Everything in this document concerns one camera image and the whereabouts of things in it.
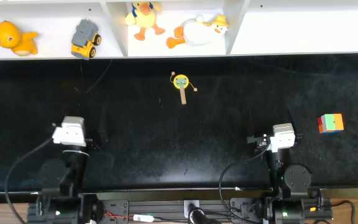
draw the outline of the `black tabletop surface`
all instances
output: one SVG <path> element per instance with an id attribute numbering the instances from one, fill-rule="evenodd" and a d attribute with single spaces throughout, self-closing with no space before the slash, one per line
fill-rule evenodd
<path id="1" fill-rule="evenodd" d="M 288 110 L 304 133 L 291 158 L 311 169 L 313 187 L 358 187 L 358 54 L 116 59 L 84 94 L 109 62 L 0 62 L 0 192 L 12 163 L 79 108 L 87 134 L 101 139 L 86 168 L 87 192 L 215 188 L 229 163 L 254 155 L 251 121 L 256 133 L 270 132 L 288 122 Z M 186 89 L 187 105 L 171 71 L 198 89 Z M 320 134 L 326 113 L 341 113 L 345 130 Z M 39 190 L 46 177 L 61 178 L 61 151 L 49 144 L 21 162 L 9 189 Z M 268 187 L 266 162 L 234 167 L 224 186 Z"/>

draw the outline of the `yellow toy truck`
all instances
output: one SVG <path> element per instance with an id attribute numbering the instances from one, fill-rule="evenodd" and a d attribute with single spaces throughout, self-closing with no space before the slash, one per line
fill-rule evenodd
<path id="1" fill-rule="evenodd" d="M 71 40 L 71 54 L 80 58 L 89 60 L 96 55 L 97 46 L 102 41 L 98 34 L 98 27 L 91 21 L 83 19 L 76 27 L 76 32 Z"/>

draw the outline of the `colorful cube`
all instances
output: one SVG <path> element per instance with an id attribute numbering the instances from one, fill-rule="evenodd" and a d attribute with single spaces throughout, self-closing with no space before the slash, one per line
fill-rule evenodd
<path id="1" fill-rule="evenodd" d="M 321 133 L 336 133 L 344 130 L 342 114 L 324 114 L 318 118 Z"/>

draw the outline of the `wooden handle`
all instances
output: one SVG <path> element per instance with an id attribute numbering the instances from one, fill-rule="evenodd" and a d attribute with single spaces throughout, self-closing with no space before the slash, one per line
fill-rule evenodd
<path id="1" fill-rule="evenodd" d="M 183 86 L 180 87 L 180 99 L 181 99 L 181 103 L 183 105 L 186 104 L 186 93 L 185 93 L 185 89 Z"/>

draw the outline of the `toy truck wheel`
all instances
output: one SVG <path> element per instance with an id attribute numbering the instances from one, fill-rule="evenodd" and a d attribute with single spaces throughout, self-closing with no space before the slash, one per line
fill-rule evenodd
<path id="1" fill-rule="evenodd" d="M 96 55 L 96 49 L 94 47 L 91 48 L 89 52 L 89 58 L 93 58 Z"/>
<path id="2" fill-rule="evenodd" d="M 100 42 L 102 42 L 102 37 L 101 37 L 99 34 L 97 34 L 97 35 L 94 37 L 94 42 L 93 42 L 93 44 L 94 44 L 95 46 L 97 46 L 97 45 L 100 44 Z"/>

